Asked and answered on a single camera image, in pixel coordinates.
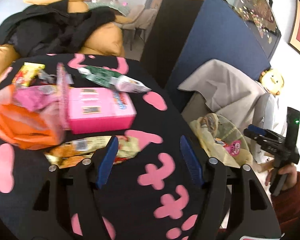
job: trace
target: yellow plush toy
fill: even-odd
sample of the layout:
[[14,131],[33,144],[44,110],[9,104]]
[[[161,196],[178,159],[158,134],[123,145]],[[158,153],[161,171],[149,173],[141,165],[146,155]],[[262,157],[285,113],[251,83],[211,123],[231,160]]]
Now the yellow plush toy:
[[284,79],[277,69],[263,71],[259,81],[274,96],[280,95],[284,86]]

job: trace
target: human hand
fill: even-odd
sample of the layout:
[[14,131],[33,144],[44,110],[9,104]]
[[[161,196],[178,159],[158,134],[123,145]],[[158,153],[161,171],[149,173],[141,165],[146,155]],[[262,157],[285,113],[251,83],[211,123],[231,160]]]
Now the human hand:
[[[269,172],[269,174],[266,178],[266,186],[269,185],[269,182],[271,181],[273,172],[274,172],[274,170],[271,170]],[[298,173],[297,173],[297,168],[295,167],[295,165],[293,163],[285,165],[284,167],[279,169],[278,174],[279,175],[283,175],[283,174],[288,175],[286,181],[284,182],[284,184],[282,186],[282,190],[287,190],[297,184]]]

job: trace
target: pink label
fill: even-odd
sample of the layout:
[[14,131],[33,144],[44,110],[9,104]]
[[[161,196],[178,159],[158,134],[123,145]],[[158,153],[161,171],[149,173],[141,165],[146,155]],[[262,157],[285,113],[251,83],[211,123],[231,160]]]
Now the pink label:
[[[189,229],[191,229],[196,220],[197,220],[198,215],[192,215],[190,216],[181,226],[182,231],[187,231]],[[181,230],[180,228],[172,228],[170,229],[167,233],[166,233],[166,237],[168,239],[176,239],[179,236],[181,236]],[[181,240],[187,240],[188,236],[183,237]]]
[[241,148],[241,141],[240,140],[236,140],[232,144],[230,144],[229,146],[225,146],[225,149],[227,150],[227,152],[231,156],[237,156],[240,152],[240,148]]

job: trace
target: beige chair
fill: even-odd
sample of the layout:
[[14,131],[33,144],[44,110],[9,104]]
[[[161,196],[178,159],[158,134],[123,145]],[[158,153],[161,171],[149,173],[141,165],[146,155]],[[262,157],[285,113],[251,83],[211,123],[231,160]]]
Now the beige chair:
[[122,24],[121,26],[119,26],[116,23],[116,25],[122,29],[123,35],[125,31],[128,31],[128,35],[129,35],[128,39],[130,40],[130,50],[132,50],[133,32],[136,29],[137,20],[139,16],[142,14],[144,8],[145,8],[144,5],[137,5],[131,9],[130,13],[127,16],[127,18],[132,19],[131,22],[127,24]]
[[127,18],[131,20],[129,23],[127,23],[127,24],[114,23],[114,24],[117,25],[121,29],[124,25],[133,24],[138,19],[138,17],[140,16],[140,14],[144,10],[144,8],[145,8],[144,5],[141,5],[141,4],[136,5],[135,7],[133,7],[131,9],[129,14],[127,15]]
[[134,38],[136,38],[136,34],[140,30],[141,32],[143,31],[143,42],[146,42],[146,30],[152,24],[157,12],[157,9],[147,9],[142,12],[136,23],[136,32]]

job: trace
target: blue partition board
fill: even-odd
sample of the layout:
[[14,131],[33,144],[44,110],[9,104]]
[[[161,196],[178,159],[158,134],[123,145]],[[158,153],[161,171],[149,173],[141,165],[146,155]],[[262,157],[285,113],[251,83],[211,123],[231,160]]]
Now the blue partition board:
[[226,62],[259,80],[269,60],[254,34],[223,0],[205,0],[166,84],[171,100],[181,112],[192,92],[178,86],[211,59]]

